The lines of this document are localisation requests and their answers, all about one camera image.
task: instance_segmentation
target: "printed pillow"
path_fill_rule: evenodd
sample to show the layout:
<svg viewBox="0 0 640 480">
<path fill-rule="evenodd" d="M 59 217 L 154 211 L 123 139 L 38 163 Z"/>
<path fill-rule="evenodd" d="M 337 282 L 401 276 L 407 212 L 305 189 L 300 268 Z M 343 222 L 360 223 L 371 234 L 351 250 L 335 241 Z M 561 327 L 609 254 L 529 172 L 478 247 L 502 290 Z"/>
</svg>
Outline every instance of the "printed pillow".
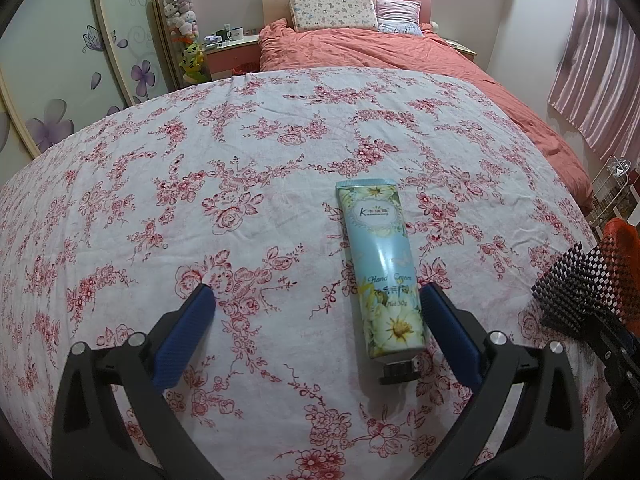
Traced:
<svg viewBox="0 0 640 480">
<path fill-rule="evenodd" d="M 289 0 L 296 32 L 321 28 L 378 30 L 373 0 Z"/>
<path fill-rule="evenodd" d="M 420 26 L 412 22 L 397 22 L 396 20 L 378 20 L 378 32 L 385 34 L 412 34 L 422 36 Z"/>
<path fill-rule="evenodd" d="M 407 0 L 373 0 L 379 20 L 409 22 L 418 25 L 420 2 Z"/>
</svg>

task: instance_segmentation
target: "blue hand cream tube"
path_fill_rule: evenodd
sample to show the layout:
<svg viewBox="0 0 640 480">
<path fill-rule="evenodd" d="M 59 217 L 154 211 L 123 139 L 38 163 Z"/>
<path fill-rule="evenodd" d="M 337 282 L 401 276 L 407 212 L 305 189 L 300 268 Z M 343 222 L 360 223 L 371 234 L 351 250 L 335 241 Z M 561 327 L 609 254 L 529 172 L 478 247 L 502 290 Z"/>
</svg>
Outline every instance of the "blue hand cream tube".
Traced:
<svg viewBox="0 0 640 480">
<path fill-rule="evenodd" d="M 382 362 L 381 384 L 416 380 L 412 359 L 427 345 L 398 188 L 393 180 L 335 185 L 347 226 L 367 353 Z"/>
</svg>

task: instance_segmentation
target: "white mug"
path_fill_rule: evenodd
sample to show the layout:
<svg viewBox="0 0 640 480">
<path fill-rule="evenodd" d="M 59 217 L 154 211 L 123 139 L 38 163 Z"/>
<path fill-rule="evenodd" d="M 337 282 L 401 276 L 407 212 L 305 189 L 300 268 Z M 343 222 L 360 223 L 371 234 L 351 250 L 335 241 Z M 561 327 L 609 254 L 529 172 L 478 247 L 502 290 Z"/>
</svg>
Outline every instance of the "white mug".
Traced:
<svg viewBox="0 0 640 480">
<path fill-rule="evenodd" d="M 244 38 L 244 30 L 242 27 L 236 27 L 231 29 L 231 41 L 240 41 Z"/>
</svg>

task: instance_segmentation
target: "pink curtain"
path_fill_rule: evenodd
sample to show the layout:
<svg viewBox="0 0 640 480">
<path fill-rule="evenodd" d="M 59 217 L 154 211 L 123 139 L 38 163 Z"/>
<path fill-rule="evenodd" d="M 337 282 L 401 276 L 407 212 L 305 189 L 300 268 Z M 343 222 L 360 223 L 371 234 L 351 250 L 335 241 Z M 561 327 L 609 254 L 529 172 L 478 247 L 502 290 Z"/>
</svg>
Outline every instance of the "pink curtain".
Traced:
<svg viewBox="0 0 640 480">
<path fill-rule="evenodd" d="M 601 159 L 638 159 L 640 41 L 615 0 L 578 0 L 548 102 Z"/>
</svg>

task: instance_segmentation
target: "white sheet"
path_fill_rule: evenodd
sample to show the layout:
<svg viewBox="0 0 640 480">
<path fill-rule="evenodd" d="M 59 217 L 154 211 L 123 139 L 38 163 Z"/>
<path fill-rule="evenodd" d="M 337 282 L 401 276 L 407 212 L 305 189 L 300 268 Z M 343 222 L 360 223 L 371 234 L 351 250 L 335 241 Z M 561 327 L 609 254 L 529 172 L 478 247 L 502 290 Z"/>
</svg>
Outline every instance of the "white sheet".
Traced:
<svg viewBox="0 0 640 480">
<path fill-rule="evenodd" d="M 517 343 L 557 337 L 529 288 L 593 238 L 474 86 L 362 68 L 200 85 L 85 128 L 0 192 L 0 406 L 39 462 L 70 345 L 147 332 L 202 281 L 216 317 L 166 397 L 227 479 L 408 478 L 470 392 L 434 342 L 420 381 L 377 384 L 334 189 L 345 177 L 400 183 L 421 282 Z M 591 456 L 614 427 L 606 387 L 593 354 L 565 344 Z"/>
</svg>

